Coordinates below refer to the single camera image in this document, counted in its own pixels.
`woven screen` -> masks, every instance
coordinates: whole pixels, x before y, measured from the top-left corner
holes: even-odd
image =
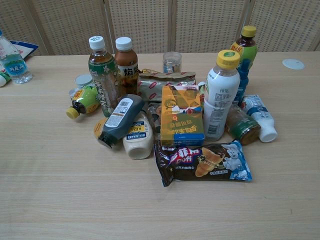
[[[32,0],[55,55],[87,55],[89,38],[104,37],[100,0]]]
[[[235,41],[243,0],[177,0],[175,50],[219,52]]]
[[[130,37],[136,53],[164,53],[168,0],[109,0],[115,38]]]
[[[19,0],[0,0],[0,16],[0,29],[7,39],[39,44],[27,22]],[[32,55],[40,54],[38,49]]]
[[[256,0],[250,24],[259,52],[307,51],[320,31],[320,1]]]

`snack box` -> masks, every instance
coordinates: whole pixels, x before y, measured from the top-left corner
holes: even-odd
[[[197,85],[162,88],[160,139],[164,146],[203,145],[205,134]]]

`mayonnaise bottle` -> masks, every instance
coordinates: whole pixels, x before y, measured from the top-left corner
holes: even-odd
[[[205,140],[217,141],[224,133],[229,108],[235,99],[240,83],[236,69],[240,55],[233,50],[222,50],[216,58],[216,66],[207,77],[204,91]]]
[[[278,133],[275,129],[275,120],[258,95],[245,95],[241,108],[261,126],[259,135],[261,142],[269,143],[277,138]]]
[[[154,135],[143,111],[136,116],[122,141],[125,152],[130,158],[139,160],[149,157],[153,149]]]

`white plastic bottle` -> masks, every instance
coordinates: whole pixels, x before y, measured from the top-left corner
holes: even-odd
[[[261,126],[259,138],[263,143],[275,140],[278,133],[275,120],[258,95],[245,95],[241,103],[242,110]]]
[[[122,141],[125,152],[130,158],[139,160],[150,155],[154,135],[147,116],[142,111],[136,116],[128,134],[123,137]]]
[[[24,84],[32,79],[25,60],[16,47],[2,35],[0,30],[0,62],[16,84]]]
[[[236,51],[222,50],[216,58],[216,66],[208,73],[203,117],[207,141],[217,141],[224,133],[228,111],[240,84],[236,69],[239,60],[240,55]]]

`wooden table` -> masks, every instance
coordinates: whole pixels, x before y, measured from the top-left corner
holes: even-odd
[[[216,53],[183,54],[205,81]],[[139,67],[161,71],[162,54]],[[282,65],[286,58],[305,69]],[[153,155],[131,160],[93,134],[101,110],[66,116],[88,56],[34,56],[34,78],[0,88],[0,240],[319,239],[320,52],[258,53],[248,94],[259,94],[279,137],[244,153],[253,181],[175,181],[163,187]],[[228,142],[225,134],[220,142]]]

